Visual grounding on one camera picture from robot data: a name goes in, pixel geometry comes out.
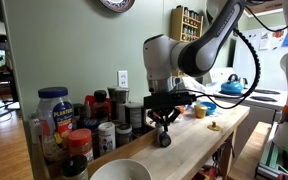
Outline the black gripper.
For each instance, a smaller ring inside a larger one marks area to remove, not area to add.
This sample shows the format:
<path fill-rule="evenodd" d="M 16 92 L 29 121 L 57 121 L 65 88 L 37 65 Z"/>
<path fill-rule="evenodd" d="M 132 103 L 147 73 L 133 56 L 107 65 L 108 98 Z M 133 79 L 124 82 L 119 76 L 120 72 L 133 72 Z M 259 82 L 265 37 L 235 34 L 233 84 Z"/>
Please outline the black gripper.
<path fill-rule="evenodd" d="M 166 119 L 166 123 L 170 125 L 181 114 L 176 106 L 191 105 L 195 100 L 196 96 L 188 92 L 157 93 L 144 98 L 144 107 L 151 109 L 147 115 L 159 125 L 164 124 L 164 120 L 159 115 L 168 115 L 172 112 Z"/>

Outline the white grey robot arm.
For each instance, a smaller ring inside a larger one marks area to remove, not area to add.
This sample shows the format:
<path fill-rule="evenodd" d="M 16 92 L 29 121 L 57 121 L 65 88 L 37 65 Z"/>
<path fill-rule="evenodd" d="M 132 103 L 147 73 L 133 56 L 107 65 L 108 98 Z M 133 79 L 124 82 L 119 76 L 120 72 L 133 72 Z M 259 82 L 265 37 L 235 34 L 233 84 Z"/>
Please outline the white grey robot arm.
<path fill-rule="evenodd" d="M 237 25 L 246 0 L 208 0 L 207 13 L 212 21 L 206 32 L 192 42 L 174 40 L 164 34 L 153 36 L 143 44 L 150 96 L 144 98 L 148 116 L 165 129 L 180 111 L 177 106 L 192 104 L 196 97 L 176 92 L 171 83 L 173 70 L 191 77 L 206 74 L 214 65 L 219 50 Z"/>

